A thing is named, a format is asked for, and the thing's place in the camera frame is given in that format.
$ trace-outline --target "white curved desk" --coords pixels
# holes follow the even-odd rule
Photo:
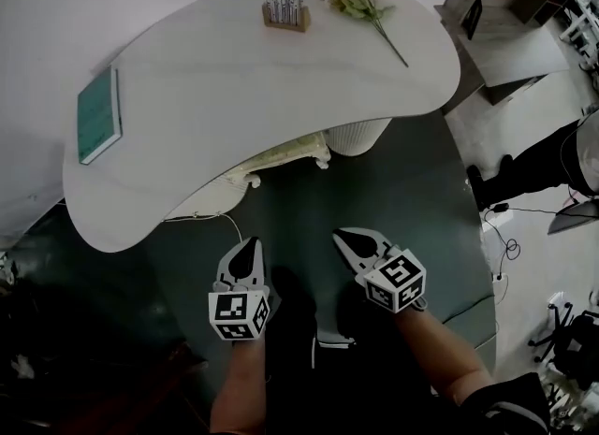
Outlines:
[[[305,34],[265,27],[262,1],[199,0],[131,43],[114,61],[123,138],[89,166],[72,115],[66,204],[90,245],[131,247],[204,184],[283,142],[426,114],[458,87],[454,45],[415,0],[386,0],[397,9],[384,25],[408,68],[369,24],[321,0],[304,0]]]

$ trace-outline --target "pen holder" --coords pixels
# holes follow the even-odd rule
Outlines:
[[[307,6],[304,6],[298,15],[297,24],[291,24],[287,22],[274,22],[270,20],[269,10],[267,5],[262,5],[262,16],[264,18],[264,25],[267,27],[278,27],[279,29],[290,29],[291,31],[297,31],[299,33],[305,33],[310,25],[310,10]]]

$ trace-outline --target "white cylindrical base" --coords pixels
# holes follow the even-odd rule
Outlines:
[[[390,122],[390,119],[378,119],[333,127],[325,131],[325,141],[338,154],[360,155],[373,147]]]
[[[225,213],[237,206],[247,192],[248,182],[234,182],[227,176],[218,176],[195,191],[165,219]]]

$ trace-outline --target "white desk leg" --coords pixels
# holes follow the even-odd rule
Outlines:
[[[587,17],[582,14],[582,16],[579,16],[576,20],[574,20],[572,22],[572,24],[570,24],[570,27],[568,29],[566,29],[563,33],[560,34],[560,39],[562,41],[565,41],[565,39],[571,35],[572,33],[574,33],[574,31],[584,22],[584,20],[586,20]]]
[[[579,64],[583,71],[590,71],[597,64],[597,49],[594,44],[587,44],[582,53],[582,63]]]
[[[591,55],[591,54],[592,54],[592,44],[591,44],[591,43],[589,43],[589,44],[585,44],[585,45],[584,45],[582,48],[580,48],[580,53],[581,53],[581,54],[584,54],[585,52],[586,52],[587,54],[589,54],[589,55]]]
[[[582,31],[576,31],[572,37],[570,37],[570,42],[576,41],[579,37],[582,36]]]

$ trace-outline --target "green book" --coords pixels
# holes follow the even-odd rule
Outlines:
[[[109,66],[77,97],[77,140],[81,164],[89,164],[121,138],[118,82],[117,70]]]

